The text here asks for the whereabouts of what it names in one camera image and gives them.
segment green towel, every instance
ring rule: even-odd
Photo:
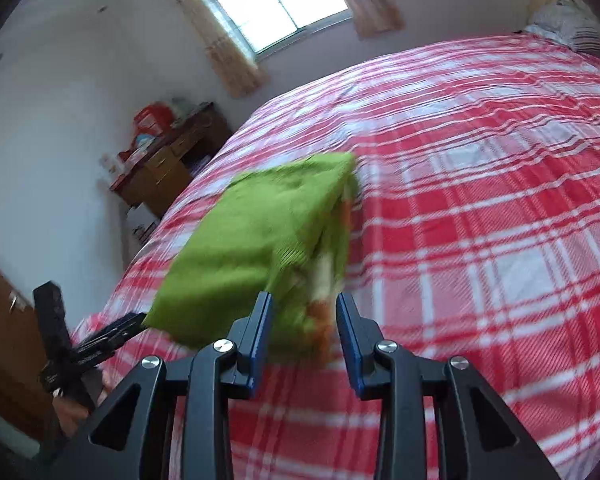
[[[273,295],[269,353],[327,361],[355,193],[350,153],[236,176],[174,259],[144,323],[201,348]]]

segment red plaid bedsheet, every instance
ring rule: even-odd
[[[361,313],[416,354],[467,356],[561,476],[583,479],[600,457],[600,61],[535,36],[380,57],[265,104],[76,338],[149,309],[232,176],[329,151],[358,158],[347,288]],[[148,354],[187,350],[149,330],[104,371],[115,384]],[[356,399],[342,361],[270,366],[230,417],[236,478],[373,476],[379,403]]]

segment items on desk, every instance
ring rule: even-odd
[[[198,174],[231,134],[213,103],[199,104],[151,143],[119,153],[125,173],[109,189],[128,206],[144,202],[161,218],[191,182],[192,170]]]
[[[196,108],[196,105],[184,97],[173,97],[169,101],[169,108],[176,116],[175,123],[180,126]]]
[[[108,153],[103,153],[98,161],[100,166],[107,172],[108,181],[115,182],[123,173],[125,173],[125,169],[122,166],[120,160],[111,156]]]
[[[163,102],[155,102],[145,106],[134,117],[134,126],[136,127],[136,137],[141,134],[147,134],[154,137],[160,137],[168,131],[171,123],[175,120],[171,108]]]

